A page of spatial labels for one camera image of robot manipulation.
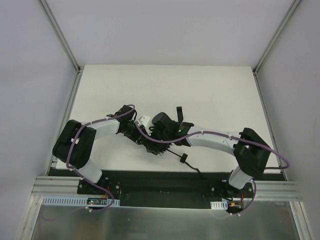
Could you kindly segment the black folding umbrella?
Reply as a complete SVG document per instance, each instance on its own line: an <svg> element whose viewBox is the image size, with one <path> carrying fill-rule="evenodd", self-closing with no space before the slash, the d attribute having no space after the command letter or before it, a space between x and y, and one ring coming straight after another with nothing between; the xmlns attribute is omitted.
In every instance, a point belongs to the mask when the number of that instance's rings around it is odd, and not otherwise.
<svg viewBox="0 0 320 240"><path fill-rule="evenodd" d="M194 126L193 123L184 122L183 110L181 106L176 108L177 112L177 121L172 120L166 113L160 112L151 120L152 126L148 129L151 131L150 137L153 141L147 139L146 142L146 151L154 155L161 155L164 152L168 151L179 157L179 161L195 170L200 177L204 180L205 177L198 168L192 167L188 162L188 155L183 153L179 155L172 150L170 150L171 145L176 146L186 146L189 147L190 144L186 139L178 140L188 134L188 131L191 127Z"/></svg>

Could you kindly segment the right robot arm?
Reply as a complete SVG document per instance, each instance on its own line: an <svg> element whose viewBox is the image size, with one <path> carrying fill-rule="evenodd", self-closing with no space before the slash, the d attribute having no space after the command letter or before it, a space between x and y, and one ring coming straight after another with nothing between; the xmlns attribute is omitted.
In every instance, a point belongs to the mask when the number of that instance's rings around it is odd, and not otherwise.
<svg viewBox="0 0 320 240"><path fill-rule="evenodd" d="M190 122L174 121L160 112L147 128L156 140L186 147L204 147L222 151L235 157L237 167L231 172L227 184L241 190L245 184L260 178L265 171L270 152L269 145L251 128L241 132L222 132L200 127Z"/></svg>

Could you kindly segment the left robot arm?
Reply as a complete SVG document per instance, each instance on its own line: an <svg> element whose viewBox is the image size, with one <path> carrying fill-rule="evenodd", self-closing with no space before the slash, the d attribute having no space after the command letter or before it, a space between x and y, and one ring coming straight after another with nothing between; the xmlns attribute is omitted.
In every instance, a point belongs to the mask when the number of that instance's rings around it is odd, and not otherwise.
<svg viewBox="0 0 320 240"><path fill-rule="evenodd" d="M138 145L148 144L137 126L137 111L133 105L123 105L114 114L81 123L69 120L60 133L52 154L66 164L66 167L100 187L107 186L107 176L91 159L95 140L108 135L122 134Z"/></svg>

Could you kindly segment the aluminium cross rail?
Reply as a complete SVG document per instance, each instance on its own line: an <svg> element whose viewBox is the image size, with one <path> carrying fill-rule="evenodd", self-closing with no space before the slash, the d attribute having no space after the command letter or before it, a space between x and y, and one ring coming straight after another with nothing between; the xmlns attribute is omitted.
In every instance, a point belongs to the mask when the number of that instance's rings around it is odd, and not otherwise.
<svg viewBox="0 0 320 240"><path fill-rule="evenodd" d="M80 177L76 176L37 176L32 196L79 196L77 194ZM294 181L261 181L257 186L255 199L258 201L301 202L299 186Z"/></svg>

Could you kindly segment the left aluminium frame post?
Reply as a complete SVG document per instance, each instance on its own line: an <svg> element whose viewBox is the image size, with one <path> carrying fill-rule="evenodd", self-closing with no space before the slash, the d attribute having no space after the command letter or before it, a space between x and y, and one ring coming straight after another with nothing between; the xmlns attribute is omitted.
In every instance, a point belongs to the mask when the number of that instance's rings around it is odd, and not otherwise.
<svg viewBox="0 0 320 240"><path fill-rule="evenodd" d="M68 60L70 61L71 65L73 66L73 68L75 69L75 71L77 73L79 73L82 68L79 65L78 61L76 60L75 55L73 54L71 47L62 31L62 29L59 26L59 23L57 21L57 19L54 16L53 11L51 10L50 5L48 4L47 0L38 0L37 1L41 7L41 9L43 10L57 40L60 43L60 46L62 47L63 51L65 52Z"/></svg>

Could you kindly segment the aluminium frame post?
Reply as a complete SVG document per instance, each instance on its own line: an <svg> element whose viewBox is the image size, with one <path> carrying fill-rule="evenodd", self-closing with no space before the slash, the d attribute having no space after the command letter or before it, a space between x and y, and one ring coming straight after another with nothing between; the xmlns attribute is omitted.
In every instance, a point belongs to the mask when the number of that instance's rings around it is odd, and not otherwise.
<svg viewBox="0 0 320 240"><path fill-rule="evenodd" d="M286 29L287 25L291 21L292 17L294 16L295 12L299 8L300 4L302 3L302 0L293 0L286 11L284 17L280 21L278 27L276 28L274 34L272 35L270 41L268 42L265 50L263 51L261 57L259 58L257 64L252 68L252 73L254 76L256 76L259 72L259 70L262 68L265 61L268 59L270 53L272 52L273 48L275 47L277 41L281 37L282 33Z"/></svg>
<svg viewBox="0 0 320 240"><path fill-rule="evenodd" d="M78 61L76 60L75 55L73 54L71 47L62 31L62 29L59 26L59 23L57 21L57 19L54 16L53 11L51 10L50 5L48 4L47 0L38 0L37 1L41 7L41 9L43 10L57 40L60 43L60 46L62 47L63 51L65 52L68 60L70 61L71 65L73 66L73 68L75 69L75 71L77 73L79 73L82 68L79 65Z"/></svg>

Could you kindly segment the right aluminium frame post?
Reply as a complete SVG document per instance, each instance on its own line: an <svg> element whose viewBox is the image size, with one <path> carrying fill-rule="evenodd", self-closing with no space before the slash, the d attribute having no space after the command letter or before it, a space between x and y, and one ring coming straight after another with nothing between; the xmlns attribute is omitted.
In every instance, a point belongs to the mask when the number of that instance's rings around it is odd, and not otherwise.
<svg viewBox="0 0 320 240"><path fill-rule="evenodd" d="M265 61L268 59L270 53L272 52L273 48L275 47L277 41L281 37L282 33L286 29L287 25L291 21L292 17L294 16L295 12L299 8L300 4L302 3L302 0L293 0L286 11L284 17L280 21L278 27L276 28L274 34L272 35L270 41L268 42L265 50L263 51L261 57L259 58L257 64L252 68L252 73L254 76L256 76L259 72L259 70L262 68Z"/></svg>

